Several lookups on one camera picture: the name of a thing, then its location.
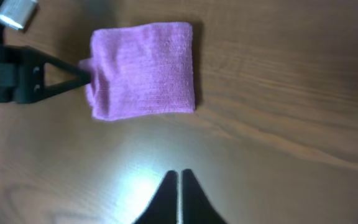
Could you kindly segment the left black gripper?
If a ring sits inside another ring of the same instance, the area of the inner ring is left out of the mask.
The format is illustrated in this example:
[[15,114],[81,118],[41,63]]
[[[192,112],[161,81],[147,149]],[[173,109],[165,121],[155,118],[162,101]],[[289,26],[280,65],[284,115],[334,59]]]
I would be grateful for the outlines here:
[[90,73],[30,47],[0,45],[0,103],[14,101],[20,66],[20,103],[30,104],[74,90]]

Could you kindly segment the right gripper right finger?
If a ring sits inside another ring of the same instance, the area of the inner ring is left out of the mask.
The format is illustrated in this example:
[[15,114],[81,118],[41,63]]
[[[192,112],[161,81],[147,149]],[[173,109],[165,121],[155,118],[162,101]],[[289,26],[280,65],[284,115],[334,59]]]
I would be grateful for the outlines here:
[[182,171],[182,215],[184,224],[225,224],[215,211],[191,169]]

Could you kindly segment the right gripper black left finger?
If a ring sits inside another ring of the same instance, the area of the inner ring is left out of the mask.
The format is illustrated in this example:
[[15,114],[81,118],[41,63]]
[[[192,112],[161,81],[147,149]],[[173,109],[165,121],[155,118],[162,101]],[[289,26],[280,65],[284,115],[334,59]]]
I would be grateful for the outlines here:
[[178,199],[178,174],[168,171],[149,205],[135,224],[176,224]]

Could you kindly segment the purple microfiber cloth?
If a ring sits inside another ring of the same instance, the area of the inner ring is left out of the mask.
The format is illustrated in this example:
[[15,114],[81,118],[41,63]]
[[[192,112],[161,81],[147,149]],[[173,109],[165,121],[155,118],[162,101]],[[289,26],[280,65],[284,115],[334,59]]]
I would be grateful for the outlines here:
[[194,112],[192,41],[188,22],[94,31],[91,57],[79,63],[91,74],[85,91],[93,118]]

